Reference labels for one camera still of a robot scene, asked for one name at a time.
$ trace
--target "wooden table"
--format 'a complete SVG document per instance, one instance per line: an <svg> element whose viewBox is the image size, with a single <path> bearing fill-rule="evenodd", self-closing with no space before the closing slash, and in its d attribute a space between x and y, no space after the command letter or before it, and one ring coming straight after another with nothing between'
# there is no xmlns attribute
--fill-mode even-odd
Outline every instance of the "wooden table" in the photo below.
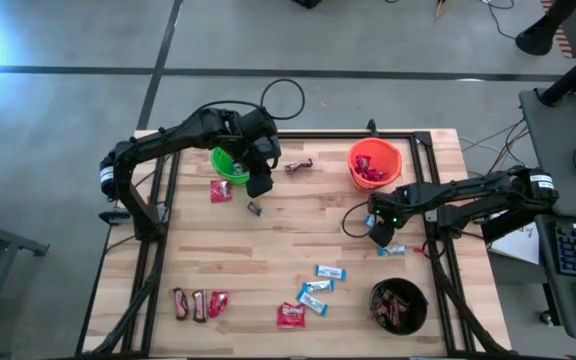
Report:
<svg viewBox="0 0 576 360"><path fill-rule="evenodd" d="M457 132L430 131L441 181L466 178ZM148 133L138 131L136 136ZM346 153L353 142L282 140L283 155L272 175L274 188L258 199L264 209L262 218L246 210L249 199L243 187L234 190L232 202L211 204L208 184L217 175L209 152L182 152L151 356L445 355L430 262L412 251L400 257L378 257L370 239L350 238L341 232L344 213L366 201L366 194L357 191L349 179ZM401 151L404 165L401 176L383 191L416 181L408 142L392 142ZM425 178L429 179L426 157L421 155ZM314 161L311 169L294 175L282 170L288 163L307 158ZM133 182L153 168L154 161L138 166ZM163 178L162 198L166 172ZM144 198L150 191L149 181L139 187ZM365 232L365 215L365 208L355 211L349 217L349 231ZM475 227L467 230L479 232ZM113 228L109 245L132 231L131 225ZM420 246L424 239L422 219L416 217L397 231L393 243ZM495 340L510 348L483 241L464 236L455 241L455 247L469 306ZM126 309L137 253L138 243L130 241L106 255L84 351L97 346ZM329 305L328 314L321 317L308 310L305 329L277 329L277 307L284 301L297 303L295 297L301 283L318 279L314 276L315 264L341 267L348 273L347 281L338 281L333 293L316 294ZM411 336L391 335L370 319L369 292L374 284L391 277L414 282L428 299L426 323ZM206 289L207 294L211 290L227 290L230 304L218 318L205 324L180 322L174 315L171 289L175 287L183 288L189 301L197 289ZM141 339L143 317L137 319L135 347ZM451 318L461 344L454 308Z"/></svg>

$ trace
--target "green bowl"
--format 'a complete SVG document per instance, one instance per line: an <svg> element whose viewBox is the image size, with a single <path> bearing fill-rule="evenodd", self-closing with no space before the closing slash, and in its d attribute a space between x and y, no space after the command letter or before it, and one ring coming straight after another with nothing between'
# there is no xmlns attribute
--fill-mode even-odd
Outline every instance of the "green bowl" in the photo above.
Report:
<svg viewBox="0 0 576 360"><path fill-rule="evenodd" d="M216 147L210 153L210 161L212 167L215 168L217 174L227 179L234 185L243 185L250 179L250 173L246 172L243 175L232 175L232 158L221 148Z"/></svg>

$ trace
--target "black metal frame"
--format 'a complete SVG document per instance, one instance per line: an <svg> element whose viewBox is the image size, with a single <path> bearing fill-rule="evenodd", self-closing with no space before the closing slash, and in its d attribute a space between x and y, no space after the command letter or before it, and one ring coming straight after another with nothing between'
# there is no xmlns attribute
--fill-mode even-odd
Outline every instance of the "black metal frame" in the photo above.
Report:
<svg viewBox="0 0 576 360"><path fill-rule="evenodd" d="M411 147L411 156L413 161L413 167L415 171L415 177L418 182L424 181L423 175L423 168L421 165L421 156L419 152L419 146L423 146L424 150L427 155L428 165L430 168L430 177L433 183L439 183L439 169L437 168L437 162L435 159L434 148L432 144L432 138L430 132L427 131L410 131L410 132L383 132L377 133L376 128L374 126L374 122L371 121L369 123L367 130L357 130L357 131L326 131L326 132L312 132L312 131L295 131L295 132L279 132L280 139L361 139L367 136L377 136L383 139L392 139L392 140L404 140L408 141ZM174 192L175 192L175 183L177 177L177 169L179 166L180 161L180 153L175 153L172 158L171 163L171 172L170 178L168 181L168 189L166 193L165 205L168 209L172 207ZM153 186L151 188L151 199L152 201L157 200L157 196L159 193L159 183L161 181L163 173L163 166L157 167L157 171L154 175ZM436 242L434 241L434 228L433 224L429 222L427 219L424 218L424 224L426 229L426 236L428 241L428 247L431 256L438 255L438 249ZM88 324L90 321L90 316L92 312L92 307L94 304L95 293L97 289L97 285L99 282L99 276L101 273L101 268L103 267L103 258L100 263L99 271L97 274L97 279L95 281L95 288L93 289L93 293L90 299L90 303L88 306L88 311L86 313L86 317L84 320L84 325L82 327L81 335L79 338L79 343L77 345L76 353L74 358L76 359L137 359L137 358L148 358L150 353L150 345L152 340L152 331L154 326L155 320L155 310L157 307L157 294L159 289L159 281L161 278L161 269L163 269L163 260L164 260L164 253L165 253L165 246L166 246L166 239L167 239L167 229L168 229L168 221L165 223L165 234L163 239L157 243L157 250L155 255L155 261L153 265L153 272L151 272L151 276L149 279L152 280L149 282L146 280L146 283L143 284L144 281L144 273L146 267L146 260L148 258L148 248L150 243L147 241L143 241L140 249L139 255L137 258L137 263L135 267L135 278L133 280L132 286L132 293L131 293L131 304L126 311L126 313L122 316L122 320L120 320L120 324L123 324L119 327L119 324L113 331L120 332L123 335L123 342L121 344L120 352L118 353L111 353L114 349L116 342L112 345L112 347L106 346L102 350L103 353L82 353L83 343L85 340L86 332L88 330ZM464 291L463 286L461 283L461 277L459 274L459 266L457 264L457 257L455 253L454 246L452 242L446 242L446 259L448 261L448 266L450 269L450 281L454 287L454 291L459 296L459 298L464 298ZM435 280L435 290L437 292L437 303L439 306L439 314L441 319L442 325L442 332L444 337L444 342L446 345L447 354L450 355L457 350L455 344L455 337L453 334L451 318L450 318L450 311L448 309L448 302L446 300L446 293L444 288L439 283L439 276L441 276L437 271L436 267L432 266L433 277ZM146 312L145 322L144 322L144 329L143 329L143 338L141 342L141 348L137 351L132 350L132 342L134 337L134 320L137 315L137 310L143 304L145 299L150 296L150 301L148 302L148 308ZM460 319L460 326L461 331L464 338L464 346L466 352L473 352L475 351L474 340L473 340L473 333L469 328L468 324L464 319Z"/></svg>

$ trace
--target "orange object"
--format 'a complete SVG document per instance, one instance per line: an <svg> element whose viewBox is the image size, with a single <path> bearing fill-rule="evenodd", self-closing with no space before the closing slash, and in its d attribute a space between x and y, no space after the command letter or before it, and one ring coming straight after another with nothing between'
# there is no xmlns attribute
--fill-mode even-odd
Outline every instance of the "orange object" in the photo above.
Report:
<svg viewBox="0 0 576 360"><path fill-rule="evenodd" d="M370 167L385 171L387 178L382 181L368 181L355 171L357 155L370 156ZM401 153L390 142L379 138L365 138L357 141L348 151L348 169L355 186L361 190L375 190L388 185L401 173Z"/></svg>

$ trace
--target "black bowl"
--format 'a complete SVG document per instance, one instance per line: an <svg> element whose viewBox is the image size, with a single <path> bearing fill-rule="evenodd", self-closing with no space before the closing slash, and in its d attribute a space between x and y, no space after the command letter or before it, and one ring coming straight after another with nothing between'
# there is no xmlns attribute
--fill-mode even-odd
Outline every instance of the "black bowl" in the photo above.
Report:
<svg viewBox="0 0 576 360"><path fill-rule="evenodd" d="M397 315L384 309L397 308ZM393 278L379 282L370 292L370 314L379 326L391 334L410 335L426 322L428 301L419 288L405 279Z"/></svg>

